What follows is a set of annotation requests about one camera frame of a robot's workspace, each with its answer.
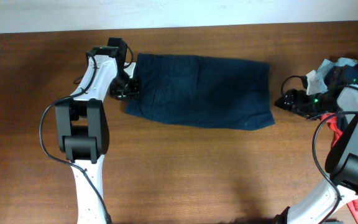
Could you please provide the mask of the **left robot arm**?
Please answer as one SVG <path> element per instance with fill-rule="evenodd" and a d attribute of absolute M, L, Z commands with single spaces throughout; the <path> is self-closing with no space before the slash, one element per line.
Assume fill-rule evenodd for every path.
<path fill-rule="evenodd" d="M 87 69 L 76 90 L 54 104 L 58 146 L 75 179 L 78 223 L 112 222 L 103 200 L 103 162 L 109 148 L 104 99 L 129 101 L 139 96 L 135 63 L 126 62 L 131 53 L 117 37 L 93 47 L 86 53 Z"/>

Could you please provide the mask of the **navy blue shorts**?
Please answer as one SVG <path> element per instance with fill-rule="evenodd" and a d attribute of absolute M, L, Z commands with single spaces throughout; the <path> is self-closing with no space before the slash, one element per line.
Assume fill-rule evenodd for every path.
<path fill-rule="evenodd" d="M 269 65 L 197 55 L 139 54 L 138 99 L 125 112 L 165 124 L 255 131 L 275 123 Z"/>

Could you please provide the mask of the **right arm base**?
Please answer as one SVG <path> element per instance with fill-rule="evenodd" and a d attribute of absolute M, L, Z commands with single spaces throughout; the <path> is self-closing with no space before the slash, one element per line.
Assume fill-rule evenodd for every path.
<path fill-rule="evenodd" d="M 344 222 L 339 221 L 339 220 L 328 220 L 323 222 L 323 224 L 344 224 Z"/>

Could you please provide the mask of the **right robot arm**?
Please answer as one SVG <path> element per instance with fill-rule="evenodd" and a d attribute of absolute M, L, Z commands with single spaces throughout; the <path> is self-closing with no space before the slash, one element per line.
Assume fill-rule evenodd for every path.
<path fill-rule="evenodd" d="M 337 99 L 340 111 L 323 119 L 312 145 L 329 119 L 343 116 L 349 124 L 331 148 L 325 166 L 316 164 L 322 181 L 299 203 L 273 218 L 274 223 L 326 223 L 345 204 L 358 199 L 358 85 L 346 85 Z"/>

